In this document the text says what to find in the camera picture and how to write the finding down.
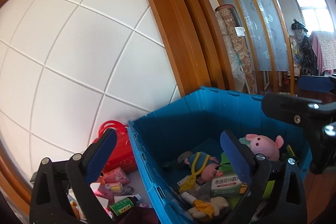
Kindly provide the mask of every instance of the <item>white tiled wall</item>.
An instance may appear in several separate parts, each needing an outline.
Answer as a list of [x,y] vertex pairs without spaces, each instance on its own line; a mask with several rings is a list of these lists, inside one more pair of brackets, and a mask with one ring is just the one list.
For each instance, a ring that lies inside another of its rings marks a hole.
[[180,97],[147,0],[9,0],[0,8],[0,139],[29,180],[110,119]]

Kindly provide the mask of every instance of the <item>brown bottle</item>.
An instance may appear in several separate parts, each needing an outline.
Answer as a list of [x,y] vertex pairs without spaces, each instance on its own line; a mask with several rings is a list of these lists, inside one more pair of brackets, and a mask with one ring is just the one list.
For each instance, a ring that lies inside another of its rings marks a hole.
[[140,195],[130,196],[110,205],[108,210],[115,218],[119,218],[122,214],[132,209],[140,200]]

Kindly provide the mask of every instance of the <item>blue gripper pad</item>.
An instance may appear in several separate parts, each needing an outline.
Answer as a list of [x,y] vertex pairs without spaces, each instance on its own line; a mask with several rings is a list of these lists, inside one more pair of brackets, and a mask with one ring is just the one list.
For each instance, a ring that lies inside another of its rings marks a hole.
[[229,159],[241,182],[250,185],[252,182],[253,153],[248,146],[241,144],[228,130],[220,136],[220,145]]
[[117,134],[114,129],[108,128],[96,143],[85,150],[81,169],[88,185],[97,181],[116,144]]
[[301,76],[298,81],[299,88],[317,92],[329,92],[335,89],[335,84],[326,76]]

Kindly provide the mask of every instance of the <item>red handbag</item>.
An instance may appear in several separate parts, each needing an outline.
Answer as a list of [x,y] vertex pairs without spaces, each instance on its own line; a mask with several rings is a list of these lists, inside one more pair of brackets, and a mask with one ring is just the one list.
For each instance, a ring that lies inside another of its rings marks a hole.
[[113,128],[117,133],[117,145],[115,146],[111,156],[103,168],[103,172],[107,173],[117,167],[121,167],[125,173],[129,173],[138,169],[132,151],[131,143],[127,133],[127,125],[123,125],[118,121],[104,122],[98,131],[98,138],[93,142],[97,142],[103,135],[105,130]]

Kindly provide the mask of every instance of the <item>pink pig plush toy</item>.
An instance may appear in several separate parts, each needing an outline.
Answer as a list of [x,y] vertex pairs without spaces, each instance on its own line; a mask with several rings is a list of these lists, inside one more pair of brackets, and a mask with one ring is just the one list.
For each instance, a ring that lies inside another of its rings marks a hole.
[[274,141],[262,135],[247,134],[246,140],[251,141],[251,150],[254,154],[263,154],[269,160],[279,160],[279,149],[284,145],[284,139],[278,136]]

